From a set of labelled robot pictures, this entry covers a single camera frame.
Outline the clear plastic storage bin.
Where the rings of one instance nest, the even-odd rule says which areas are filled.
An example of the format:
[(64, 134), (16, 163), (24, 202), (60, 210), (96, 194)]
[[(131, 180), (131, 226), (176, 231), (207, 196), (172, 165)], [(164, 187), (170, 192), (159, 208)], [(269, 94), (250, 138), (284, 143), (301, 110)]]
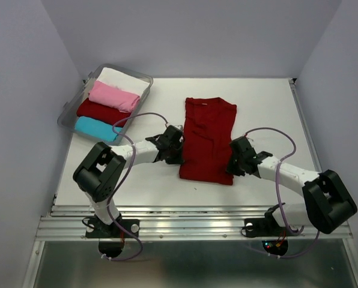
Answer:
[(79, 92), (72, 98), (70, 102), (65, 103), (63, 107), (63, 111), (58, 117), (57, 123), (60, 127), (65, 128), (69, 132), (76, 133), (77, 135), (80, 135), (86, 139), (95, 142), (103, 141), (108, 145), (118, 145), (121, 139), (123, 138), (122, 136), (117, 136), (113, 141), (107, 141), (105, 139), (102, 139), (101, 137), (94, 137), (90, 134), (84, 133), (75, 128), (76, 123), (79, 119), (79, 117), (77, 116), (77, 110), (79, 106), (83, 103), (83, 101), (88, 98), (88, 92), (92, 89), (92, 87), (94, 86), (94, 82), (97, 80), (97, 78), (99, 77), (100, 73), (104, 68), (114, 69), (115, 71), (137, 78), (147, 84), (147, 87), (144, 89), (143, 93), (141, 94), (141, 99), (139, 103), (136, 105), (136, 109), (131, 113), (131, 115), (135, 116), (139, 113), (145, 100), (148, 98), (150, 94), (151, 87), (154, 83), (154, 79), (149, 75), (137, 71), (129, 70), (124, 67), (119, 67), (114, 64), (102, 64), (99, 65), (94, 71), (89, 73), (86, 82), (80, 88)]

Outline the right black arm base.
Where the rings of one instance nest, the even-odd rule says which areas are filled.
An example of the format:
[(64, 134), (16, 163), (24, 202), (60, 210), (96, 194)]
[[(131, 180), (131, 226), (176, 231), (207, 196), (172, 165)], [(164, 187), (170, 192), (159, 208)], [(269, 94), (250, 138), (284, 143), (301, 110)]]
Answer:
[(261, 218), (246, 218), (241, 234), (247, 238), (290, 236), (284, 226), (278, 225), (273, 213), (279, 209), (279, 205), (269, 208)]

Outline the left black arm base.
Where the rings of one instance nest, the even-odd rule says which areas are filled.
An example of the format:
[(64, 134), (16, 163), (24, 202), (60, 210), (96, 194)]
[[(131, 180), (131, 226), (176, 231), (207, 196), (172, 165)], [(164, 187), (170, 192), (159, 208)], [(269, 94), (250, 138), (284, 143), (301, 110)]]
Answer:
[[(97, 217), (85, 217), (82, 219), (82, 224), (86, 227), (85, 237), (88, 239), (120, 238), (120, 236), (132, 238), (120, 230), (116, 224), (106, 225)], [(124, 219), (120, 221), (120, 225), (132, 235), (139, 236), (140, 221), (138, 219)]]

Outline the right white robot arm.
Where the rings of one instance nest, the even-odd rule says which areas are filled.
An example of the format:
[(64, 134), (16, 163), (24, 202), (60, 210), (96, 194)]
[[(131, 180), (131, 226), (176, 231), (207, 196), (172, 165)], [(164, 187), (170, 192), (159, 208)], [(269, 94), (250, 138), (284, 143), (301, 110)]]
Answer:
[(235, 176), (253, 175), (285, 187), (304, 202), (286, 204), (279, 201), (261, 218), (247, 218), (241, 230), (248, 238), (292, 235), (287, 228), (312, 226), (330, 234), (358, 211), (357, 205), (340, 176), (332, 171), (316, 172), (283, 164), (269, 152), (256, 152), (245, 136), (230, 144), (232, 155), (226, 171)]

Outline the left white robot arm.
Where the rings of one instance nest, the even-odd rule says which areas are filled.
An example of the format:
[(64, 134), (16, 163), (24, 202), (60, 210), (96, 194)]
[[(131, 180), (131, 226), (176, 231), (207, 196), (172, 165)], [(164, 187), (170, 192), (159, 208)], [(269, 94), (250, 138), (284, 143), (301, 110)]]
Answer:
[(120, 231), (121, 213), (112, 200), (119, 186), (125, 181), (133, 166), (164, 161), (166, 164), (182, 164), (184, 145), (183, 127), (166, 125), (162, 134), (123, 146), (96, 143), (77, 169), (73, 180), (85, 193), (94, 208), (98, 224), (106, 236), (115, 236)]

